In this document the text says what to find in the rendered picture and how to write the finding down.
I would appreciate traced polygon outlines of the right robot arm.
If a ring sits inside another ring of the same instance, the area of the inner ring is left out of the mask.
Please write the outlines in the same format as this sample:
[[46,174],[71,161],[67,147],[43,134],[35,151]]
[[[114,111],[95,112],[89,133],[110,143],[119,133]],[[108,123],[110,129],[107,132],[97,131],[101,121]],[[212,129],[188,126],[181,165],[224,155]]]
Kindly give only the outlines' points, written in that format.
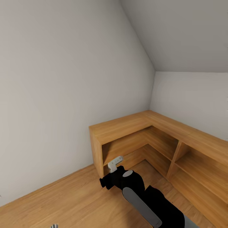
[[120,155],[108,163],[110,173],[101,179],[102,187],[114,185],[122,190],[125,199],[154,228],[200,228],[168,201],[163,193],[151,185],[145,190],[142,177],[133,170],[116,165],[123,161]]

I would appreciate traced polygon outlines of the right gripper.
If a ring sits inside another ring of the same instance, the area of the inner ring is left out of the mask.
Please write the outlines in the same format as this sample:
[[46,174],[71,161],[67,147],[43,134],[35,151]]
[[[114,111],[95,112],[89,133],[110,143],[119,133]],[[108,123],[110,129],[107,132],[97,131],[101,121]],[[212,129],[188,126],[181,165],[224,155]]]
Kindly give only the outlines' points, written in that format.
[[114,171],[113,173],[109,173],[107,174],[106,176],[104,176],[102,179],[101,179],[101,185],[102,187],[107,187],[107,189],[111,189],[114,185],[116,185],[116,176],[119,172],[123,172],[125,169],[123,166],[119,166],[117,167],[117,170]]

